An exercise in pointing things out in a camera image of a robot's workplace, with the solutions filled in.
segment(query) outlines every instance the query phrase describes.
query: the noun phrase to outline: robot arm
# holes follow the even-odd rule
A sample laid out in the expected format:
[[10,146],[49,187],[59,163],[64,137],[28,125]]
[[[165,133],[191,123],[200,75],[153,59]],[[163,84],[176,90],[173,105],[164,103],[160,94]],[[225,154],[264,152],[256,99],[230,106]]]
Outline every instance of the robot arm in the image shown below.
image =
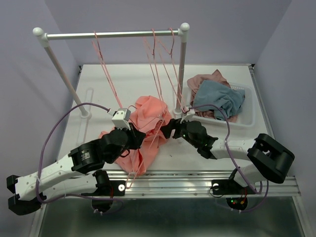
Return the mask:
[[[112,118],[116,126],[114,130],[100,139],[80,145],[57,162],[42,169],[39,180],[41,198],[46,199],[45,194],[49,194],[48,197],[53,198],[61,192],[65,194],[70,191],[76,193],[97,191],[97,194],[101,193],[101,195],[114,192],[124,181],[110,181],[106,171],[99,169],[102,169],[105,163],[113,163],[125,151],[139,149],[146,136],[145,133],[138,131],[132,123],[128,123],[128,120],[129,110],[118,110]],[[74,181],[70,178],[95,170],[98,171],[92,174],[95,177],[93,184],[91,182],[82,184],[84,179],[81,178],[78,178],[81,183],[78,185],[73,185],[73,182],[71,184],[65,182],[66,180]],[[15,194],[8,200],[9,209],[16,214],[29,214],[40,208],[41,203],[36,198],[37,175],[38,173],[35,172],[23,177],[11,175],[7,178],[7,188]]]
[[[82,144],[71,150],[68,155],[54,164],[44,168],[39,182],[39,193],[42,199],[54,198],[68,193],[83,196],[123,196],[124,180],[109,180],[105,163],[113,163],[125,151],[140,148],[146,134],[128,123],[129,110],[120,109],[114,113],[112,121],[115,129],[102,138]],[[161,127],[165,138],[184,138],[204,158],[228,158],[224,140],[211,137],[205,127],[198,121],[188,121],[193,113],[184,118],[171,119],[170,123]],[[231,155],[238,159],[250,160],[252,164],[241,168],[245,177],[254,184],[269,180],[283,183],[294,160],[294,155],[267,134],[259,134],[255,140],[230,141]],[[8,200],[9,209],[18,215],[25,215],[40,208],[36,198],[35,186],[37,172],[18,177],[7,178],[7,187],[15,195]],[[217,184],[213,188],[215,195],[240,194],[247,187],[244,178],[235,169],[228,180],[212,180]]]
[[[229,158],[232,155],[238,159],[250,160],[252,164],[241,168],[241,171],[251,184],[265,180],[278,184],[284,182],[294,155],[272,137],[259,134],[254,140],[227,142],[229,154],[224,140],[209,136],[199,121],[187,121],[187,117],[172,119],[168,125],[163,126],[161,131],[164,136],[169,138],[174,130],[173,138],[182,137],[207,159]],[[215,195],[240,194],[248,186],[236,169],[229,180],[212,180],[212,183],[217,185],[213,189]]]

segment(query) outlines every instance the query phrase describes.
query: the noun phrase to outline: metal rod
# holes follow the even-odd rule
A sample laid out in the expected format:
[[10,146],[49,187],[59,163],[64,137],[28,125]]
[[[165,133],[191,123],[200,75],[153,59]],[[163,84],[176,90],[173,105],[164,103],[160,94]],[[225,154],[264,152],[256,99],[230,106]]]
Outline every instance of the metal rod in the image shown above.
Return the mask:
[[[173,30],[175,36],[179,35],[179,30]],[[154,36],[153,31],[127,31],[127,32],[99,32],[98,38],[121,38],[121,37],[149,37]],[[170,30],[155,31],[155,36],[171,36]],[[92,39],[94,33],[73,33],[73,34],[46,34],[48,40],[73,40],[73,39]]]
[[[181,42],[181,49],[180,49],[180,63],[179,63],[179,83],[178,83],[178,91],[177,97],[181,100],[182,88],[183,88],[183,77],[184,77],[184,65],[186,59],[186,50],[187,50],[187,43]],[[177,100],[176,111],[181,112],[181,104]]]
[[[70,91],[71,95],[74,98],[74,101],[76,102],[76,104],[81,104],[81,100],[79,99],[75,89],[73,88],[73,86],[71,85],[66,73],[64,72],[63,68],[61,67],[61,65],[58,62],[58,59],[56,58],[53,50],[51,49],[50,46],[45,47],[44,48],[46,53],[48,54],[50,60],[52,61],[52,63],[54,64],[55,68],[57,69],[61,79],[64,81],[66,87],[68,88],[68,90]],[[83,106],[80,106],[79,109],[81,110],[81,114],[82,116],[87,116],[88,112],[87,110],[85,110],[85,108]]]

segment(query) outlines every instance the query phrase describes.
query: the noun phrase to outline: blue cloth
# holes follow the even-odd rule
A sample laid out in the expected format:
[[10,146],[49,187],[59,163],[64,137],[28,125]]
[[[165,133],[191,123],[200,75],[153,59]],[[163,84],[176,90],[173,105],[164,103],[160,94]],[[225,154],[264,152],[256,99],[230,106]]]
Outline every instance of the blue cloth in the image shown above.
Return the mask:
[[[244,90],[232,90],[218,82],[205,80],[199,86],[193,101],[193,107],[205,104],[213,104],[223,109],[227,118],[237,115],[242,111],[241,105],[245,100]],[[213,110],[218,120],[225,120],[224,116],[213,106],[197,108],[199,111]]]

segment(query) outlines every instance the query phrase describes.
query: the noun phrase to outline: crumpled fabric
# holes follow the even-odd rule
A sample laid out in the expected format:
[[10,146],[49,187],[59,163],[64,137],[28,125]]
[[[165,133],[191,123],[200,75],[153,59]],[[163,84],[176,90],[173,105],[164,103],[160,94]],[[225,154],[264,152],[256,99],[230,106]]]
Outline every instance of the crumpled fabric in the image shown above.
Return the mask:
[[[225,85],[225,86],[231,88],[231,86],[229,85],[227,80],[222,76],[222,74],[220,73],[220,71],[218,69],[216,69],[215,72],[213,72],[212,74],[196,75],[195,77],[190,78],[187,81],[188,87],[192,90],[190,105],[193,105],[193,101],[194,101],[196,93],[199,89],[199,86],[205,80],[216,81],[218,83],[221,83],[222,85]],[[195,112],[196,112],[197,116],[204,117],[204,118],[216,119],[213,111],[200,112],[198,109],[196,109]],[[235,116],[228,118],[228,121],[229,122],[236,122],[237,118],[238,118],[238,115],[235,115]]]
[[146,134],[143,144],[138,150],[130,150],[130,154],[126,157],[119,157],[115,163],[128,173],[136,173],[142,175],[148,167],[154,162],[159,151],[159,146],[165,144],[167,139],[160,131],[160,126],[165,126],[172,119],[168,106],[161,100],[153,96],[141,96],[135,103],[136,111],[131,113],[130,121],[135,127]]
[[[200,85],[193,101],[193,107],[213,104],[222,109],[226,118],[242,112],[242,104],[245,100],[245,91],[242,89],[232,90],[221,83],[205,80]],[[212,106],[198,108],[200,111],[214,111],[216,119],[224,121],[223,114]]]

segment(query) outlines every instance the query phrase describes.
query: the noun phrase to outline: pink towel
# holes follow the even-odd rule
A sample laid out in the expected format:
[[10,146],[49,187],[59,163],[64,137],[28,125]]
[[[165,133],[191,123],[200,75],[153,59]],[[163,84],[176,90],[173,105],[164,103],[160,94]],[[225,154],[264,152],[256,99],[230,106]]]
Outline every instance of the pink towel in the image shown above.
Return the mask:
[[[167,105],[153,96],[139,97],[135,103],[135,107],[137,109],[131,114],[130,120],[139,131],[146,133],[146,137],[139,150],[131,150],[127,157],[119,157],[115,163],[128,173],[136,173],[140,167],[138,175],[141,175],[154,162],[159,151],[159,146],[167,142],[167,139],[159,129],[161,125],[167,125],[172,117]],[[102,131],[99,138],[106,133]]]
[[[218,83],[221,83],[221,84],[231,88],[231,86],[229,85],[227,80],[222,76],[222,74],[220,73],[220,71],[218,69],[216,69],[216,71],[213,72],[213,74],[196,75],[195,77],[190,78],[187,81],[188,87],[192,90],[191,102],[190,102],[191,105],[193,104],[193,100],[194,100],[194,98],[196,96],[196,93],[198,91],[199,86],[205,80],[216,81]],[[198,109],[197,109],[197,110],[195,110],[195,112],[200,117],[215,119],[214,113],[212,111],[199,112]],[[238,118],[238,116],[235,115],[235,116],[232,116],[232,117],[228,118],[228,121],[229,122],[236,122],[237,118]]]

